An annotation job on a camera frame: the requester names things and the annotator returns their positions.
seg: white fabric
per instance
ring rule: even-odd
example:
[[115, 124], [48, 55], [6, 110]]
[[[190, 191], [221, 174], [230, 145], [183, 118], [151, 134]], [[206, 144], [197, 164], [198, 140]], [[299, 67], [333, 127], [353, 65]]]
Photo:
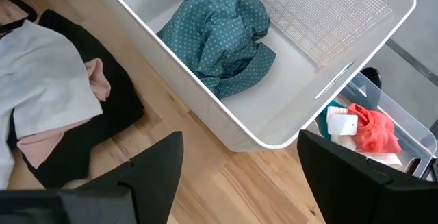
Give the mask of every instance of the white fabric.
[[331, 140], [339, 145], [344, 146], [347, 149], [360, 153], [361, 155], [371, 158], [381, 164], [385, 164], [395, 169], [402, 167], [402, 162], [398, 159], [397, 155], [394, 153], [365, 153], [356, 150], [356, 144], [351, 138], [351, 136], [338, 136], [332, 135]]
[[102, 113], [74, 45], [29, 21], [0, 40], [0, 88], [0, 181], [10, 174], [5, 144], [13, 108], [18, 138]]

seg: basket handle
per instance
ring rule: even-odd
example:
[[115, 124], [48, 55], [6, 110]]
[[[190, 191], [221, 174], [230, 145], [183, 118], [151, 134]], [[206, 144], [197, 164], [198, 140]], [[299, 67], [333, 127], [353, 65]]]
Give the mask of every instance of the basket handle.
[[355, 62], [353, 61], [344, 66], [341, 71], [338, 72], [338, 74], [336, 74], [336, 76], [334, 76], [334, 78], [330, 80], [330, 82], [315, 96], [315, 99], [322, 96], [354, 63]]

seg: gray floor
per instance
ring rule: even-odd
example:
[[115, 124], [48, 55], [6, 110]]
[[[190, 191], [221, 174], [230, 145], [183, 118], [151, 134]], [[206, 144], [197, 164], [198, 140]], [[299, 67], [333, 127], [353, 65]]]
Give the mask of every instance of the gray floor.
[[[417, 0], [412, 15], [392, 37], [400, 46], [438, 75], [438, 0]], [[383, 90], [426, 127], [438, 119], [438, 87], [388, 46], [368, 66], [383, 76]]]

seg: white tag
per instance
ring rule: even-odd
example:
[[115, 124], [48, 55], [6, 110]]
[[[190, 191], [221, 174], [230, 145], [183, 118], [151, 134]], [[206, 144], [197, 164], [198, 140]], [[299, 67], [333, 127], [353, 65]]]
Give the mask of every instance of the white tag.
[[357, 116], [351, 114], [332, 114], [327, 120], [330, 135], [356, 135]]

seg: polka dot shirt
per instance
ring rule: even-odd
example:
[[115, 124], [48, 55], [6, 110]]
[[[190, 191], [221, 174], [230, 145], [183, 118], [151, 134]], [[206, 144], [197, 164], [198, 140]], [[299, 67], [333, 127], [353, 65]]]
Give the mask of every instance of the polka dot shirt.
[[269, 25], [259, 0], [185, 0], [157, 35], [223, 98], [254, 86], [269, 71], [276, 55], [255, 43]]

